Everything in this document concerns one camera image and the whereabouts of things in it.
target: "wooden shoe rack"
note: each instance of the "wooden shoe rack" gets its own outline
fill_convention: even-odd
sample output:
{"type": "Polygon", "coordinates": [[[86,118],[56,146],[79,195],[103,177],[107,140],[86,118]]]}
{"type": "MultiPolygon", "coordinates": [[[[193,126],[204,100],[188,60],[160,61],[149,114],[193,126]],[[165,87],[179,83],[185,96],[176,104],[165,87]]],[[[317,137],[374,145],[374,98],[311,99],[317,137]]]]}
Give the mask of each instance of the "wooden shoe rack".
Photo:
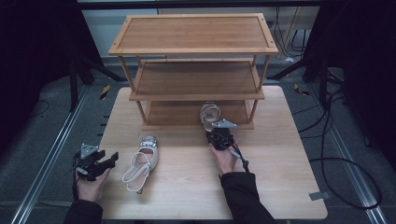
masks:
{"type": "Polygon", "coordinates": [[[120,59],[143,130],[202,129],[199,114],[206,101],[215,102],[221,119],[254,129],[269,57],[275,54],[260,13],[128,16],[109,51],[120,59]],[[259,55],[265,56],[260,76],[259,55]],[[138,61],[134,80],[126,56],[138,61]]]}

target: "aluminum rail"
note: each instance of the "aluminum rail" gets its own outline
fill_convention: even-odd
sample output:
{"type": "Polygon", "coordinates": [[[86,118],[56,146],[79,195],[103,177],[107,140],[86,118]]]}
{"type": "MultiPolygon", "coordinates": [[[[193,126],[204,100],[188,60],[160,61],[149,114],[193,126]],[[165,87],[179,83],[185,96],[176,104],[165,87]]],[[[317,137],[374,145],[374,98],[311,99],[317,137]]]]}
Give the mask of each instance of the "aluminum rail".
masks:
{"type": "Polygon", "coordinates": [[[66,141],[70,131],[76,121],[76,118],[79,114],[80,109],[82,108],[87,92],[90,89],[90,86],[83,86],[81,90],[81,94],[79,95],[79,101],[77,107],[74,111],[70,112],[67,116],[64,126],[60,130],[57,138],[55,139],[54,144],[52,145],[47,158],[44,160],[43,165],[41,166],[40,170],[35,177],[35,181],[33,182],[32,186],[29,188],[29,191],[26,193],[25,197],[23,198],[22,202],[17,208],[17,211],[14,214],[14,217],[11,220],[12,224],[22,224],[25,223],[27,218],[29,217],[30,213],[35,206],[37,198],[41,193],[41,190],[44,188],[46,181],[50,175],[53,165],[55,164],[56,160],[62,148],[64,146],[64,142],[66,141]]]}

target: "gray carpet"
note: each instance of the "gray carpet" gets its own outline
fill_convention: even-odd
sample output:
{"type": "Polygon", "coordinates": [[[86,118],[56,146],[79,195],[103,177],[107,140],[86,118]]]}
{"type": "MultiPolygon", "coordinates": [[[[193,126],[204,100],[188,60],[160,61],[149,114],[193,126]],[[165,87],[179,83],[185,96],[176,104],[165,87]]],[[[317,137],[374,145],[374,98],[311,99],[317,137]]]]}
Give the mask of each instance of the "gray carpet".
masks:
{"type": "MultiPolygon", "coordinates": [[[[268,76],[276,74],[284,66],[272,66],[268,71],[268,76]]],[[[110,68],[122,76],[119,67],[110,68]]],[[[99,145],[101,133],[104,132],[106,116],[110,115],[112,106],[116,99],[118,90],[128,86],[127,83],[117,83],[104,75],[93,71],[96,80],[89,87],[87,99],[78,114],[72,131],[64,142],[59,159],[52,168],[49,177],[42,189],[36,207],[28,217],[27,223],[62,223],[67,212],[67,203],[72,202],[71,195],[71,174],[69,169],[72,166],[72,158],[79,149],[81,143],[89,145],[99,145]],[[110,90],[105,100],[100,100],[100,95],[105,85],[110,84],[110,90]]],[[[318,94],[311,91],[318,87],[318,83],[306,84],[302,81],[304,69],[299,69],[289,77],[281,80],[266,80],[265,85],[278,85],[285,92],[286,99],[290,106],[291,113],[296,113],[294,121],[299,130],[309,126],[320,118],[319,107],[313,95],[318,94]],[[300,91],[309,91],[310,95],[303,95],[294,89],[293,84],[299,84],[300,91]]],[[[330,86],[330,91],[335,91],[338,87],[330,86]]],[[[12,219],[19,202],[26,195],[39,172],[43,161],[46,159],[52,144],[57,138],[58,132],[68,116],[70,108],[70,92],[68,77],[57,80],[47,85],[41,92],[40,100],[49,103],[38,102],[33,115],[29,118],[19,134],[13,139],[12,144],[7,149],[8,154],[0,162],[0,223],[9,223],[12,219]]],[[[351,114],[348,104],[344,105],[343,100],[337,100],[332,104],[332,127],[336,127],[344,143],[355,162],[363,166],[375,177],[376,184],[383,193],[383,202],[380,207],[389,223],[396,223],[396,176],[395,171],[388,164],[386,158],[373,148],[364,144],[364,135],[359,124],[351,114]]],[[[309,159],[320,156],[320,137],[306,138],[321,135],[324,120],[316,127],[301,133],[304,148],[309,159]]],[[[326,157],[338,157],[333,140],[329,133],[326,134],[324,144],[326,157]]],[[[320,163],[311,163],[314,174],[317,178],[321,191],[329,191],[326,186],[320,163]]],[[[351,184],[345,164],[339,161],[325,162],[326,176],[332,187],[345,197],[348,201],[360,204],[360,198],[351,184]]],[[[372,223],[366,211],[353,208],[332,194],[332,197],[325,201],[329,215],[323,220],[291,220],[290,223],[372,223]]],[[[187,221],[147,221],[146,223],[186,223],[187,221]]],[[[286,220],[279,220],[279,223],[286,223],[286,220]]],[[[134,223],[132,220],[108,220],[106,223],[134,223]]],[[[202,221],[201,223],[232,223],[231,221],[202,221]]]]}

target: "floor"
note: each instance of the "floor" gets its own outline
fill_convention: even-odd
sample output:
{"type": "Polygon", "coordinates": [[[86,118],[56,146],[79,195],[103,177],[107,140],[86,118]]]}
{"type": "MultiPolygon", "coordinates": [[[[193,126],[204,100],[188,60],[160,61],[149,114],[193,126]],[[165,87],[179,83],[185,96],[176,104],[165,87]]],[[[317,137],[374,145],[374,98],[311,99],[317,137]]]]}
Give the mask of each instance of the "floor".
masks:
{"type": "MultiPolygon", "coordinates": [[[[268,77],[282,71],[288,63],[285,59],[273,59],[268,77]]],[[[119,66],[108,67],[122,76],[119,66]]],[[[0,223],[62,223],[72,202],[71,172],[74,153],[82,143],[99,145],[106,128],[117,92],[128,86],[103,74],[92,71],[95,82],[91,86],[78,84],[80,101],[70,113],[70,88],[68,77],[49,83],[42,89],[32,116],[15,136],[7,154],[0,160],[0,223]],[[105,99],[101,95],[105,86],[110,89],[105,99]]],[[[265,85],[278,85],[285,92],[298,130],[315,123],[322,116],[318,104],[318,83],[304,83],[304,68],[292,72],[280,80],[265,80],[265,85]]],[[[329,91],[339,89],[329,84],[329,91]]],[[[359,123],[348,108],[343,93],[333,97],[331,119],[325,135],[325,119],[313,128],[301,132],[308,159],[325,157],[353,160],[374,177],[382,193],[381,204],[370,210],[355,208],[374,204],[379,198],[375,185],[355,165],[345,161],[325,161],[325,183],[320,162],[311,166],[322,192],[329,192],[326,199],[329,215],[323,220],[279,220],[279,223],[396,223],[396,175],[381,151],[365,145],[365,136],[359,123]]],[[[107,220],[106,223],[134,223],[133,220],[107,220]]],[[[145,223],[194,223],[188,220],[146,220],[145,223]]],[[[231,221],[205,220],[195,223],[232,223],[231,221]]]]}

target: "hand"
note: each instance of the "hand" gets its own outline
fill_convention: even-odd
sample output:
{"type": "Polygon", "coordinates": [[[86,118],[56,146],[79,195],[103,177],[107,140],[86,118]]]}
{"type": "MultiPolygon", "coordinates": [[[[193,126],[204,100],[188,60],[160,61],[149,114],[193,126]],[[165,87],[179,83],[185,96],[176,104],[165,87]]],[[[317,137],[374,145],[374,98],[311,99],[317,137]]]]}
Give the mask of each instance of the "hand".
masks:
{"type": "Polygon", "coordinates": [[[78,179],[78,198],[80,200],[97,203],[99,195],[102,191],[102,187],[105,184],[108,175],[110,174],[110,170],[110,168],[106,169],[103,174],[99,176],[95,181],[88,181],[85,178],[79,177],[76,173],[76,179],[78,179]]]}
{"type": "Polygon", "coordinates": [[[213,147],[212,144],[209,143],[209,148],[210,150],[215,154],[216,158],[218,159],[219,162],[219,168],[222,172],[222,174],[227,174],[233,171],[233,167],[235,166],[236,163],[236,157],[231,154],[230,150],[233,150],[233,147],[229,147],[229,149],[225,150],[216,150],[215,147],[213,147]]]}

